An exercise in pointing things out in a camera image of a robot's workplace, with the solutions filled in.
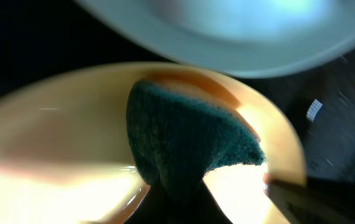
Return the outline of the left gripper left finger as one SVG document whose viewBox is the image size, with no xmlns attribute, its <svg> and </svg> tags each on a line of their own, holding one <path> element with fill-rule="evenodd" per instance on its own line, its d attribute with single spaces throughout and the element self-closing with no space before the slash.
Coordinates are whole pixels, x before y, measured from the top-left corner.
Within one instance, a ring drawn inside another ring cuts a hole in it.
<svg viewBox="0 0 355 224">
<path fill-rule="evenodd" d="M 139 206 L 124 224 L 167 224 L 168 196 L 160 183 L 150 186 Z"/>
</svg>

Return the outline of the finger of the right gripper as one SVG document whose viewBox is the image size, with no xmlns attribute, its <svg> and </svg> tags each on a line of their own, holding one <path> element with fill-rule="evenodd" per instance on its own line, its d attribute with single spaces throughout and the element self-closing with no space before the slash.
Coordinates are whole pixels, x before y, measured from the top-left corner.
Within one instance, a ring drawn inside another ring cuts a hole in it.
<svg viewBox="0 0 355 224">
<path fill-rule="evenodd" d="M 355 183 L 311 178 L 301 186 L 264 175 L 265 194 L 290 223 L 355 224 Z"/>
</svg>

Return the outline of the green yellow sponge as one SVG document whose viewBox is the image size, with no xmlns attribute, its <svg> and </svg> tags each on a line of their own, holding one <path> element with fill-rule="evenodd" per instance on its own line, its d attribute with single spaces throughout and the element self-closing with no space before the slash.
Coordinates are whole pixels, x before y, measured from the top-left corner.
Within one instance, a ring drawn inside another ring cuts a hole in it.
<svg viewBox="0 0 355 224">
<path fill-rule="evenodd" d="M 139 174 L 174 201 L 188 201 L 209 171 L 265 161 L 259 138 L 237 114 L 149 80 L 133 84 L 126 123 Z"/>
</svg>

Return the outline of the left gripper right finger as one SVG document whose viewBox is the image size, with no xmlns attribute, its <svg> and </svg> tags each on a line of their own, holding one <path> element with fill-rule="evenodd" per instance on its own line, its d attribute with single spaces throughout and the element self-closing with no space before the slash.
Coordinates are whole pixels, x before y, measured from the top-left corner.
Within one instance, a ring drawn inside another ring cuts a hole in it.
<svg viewBox="0 0 355 224">
<path fill-rule="evenodd" d="M 192 198 L 193 222 L 200 224 L 232 224 L 221 211 L 206 184 L 201 181 Z"/>
</svg>

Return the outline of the light blue plate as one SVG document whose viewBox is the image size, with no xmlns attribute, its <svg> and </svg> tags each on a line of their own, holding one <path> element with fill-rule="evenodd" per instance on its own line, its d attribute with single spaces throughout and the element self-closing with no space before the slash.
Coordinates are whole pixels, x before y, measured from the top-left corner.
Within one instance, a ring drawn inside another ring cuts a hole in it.
<svg viewBox="0 0 355 224">
<path fill-rule="evenodd" d="M 355 0 L 78 0 L 170 60 L 241 78 L 308 70 L 355 48 Z"/>
</svg>

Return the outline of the yellow plate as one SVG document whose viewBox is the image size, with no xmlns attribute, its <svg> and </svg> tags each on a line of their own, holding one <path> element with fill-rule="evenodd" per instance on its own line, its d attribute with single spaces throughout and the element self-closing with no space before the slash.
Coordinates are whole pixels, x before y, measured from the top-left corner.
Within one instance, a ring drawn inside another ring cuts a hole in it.
<svg viewBox="0 0 355 224">
<path fill-rule="evenodd" d="M 132 85 L 152 74 L 197 80 L 254 128 L 266 162 L 213 170 L 204 182 L 232 223 L 285 223 L 264 175 L 304 186 L 300 139 L 285 115 L 220 73 L 164 62 L 128 62 L 64 73 L 0 100 L 0 223 L 124 223 L 150 187 L 126 132 Z"/>
</svg>

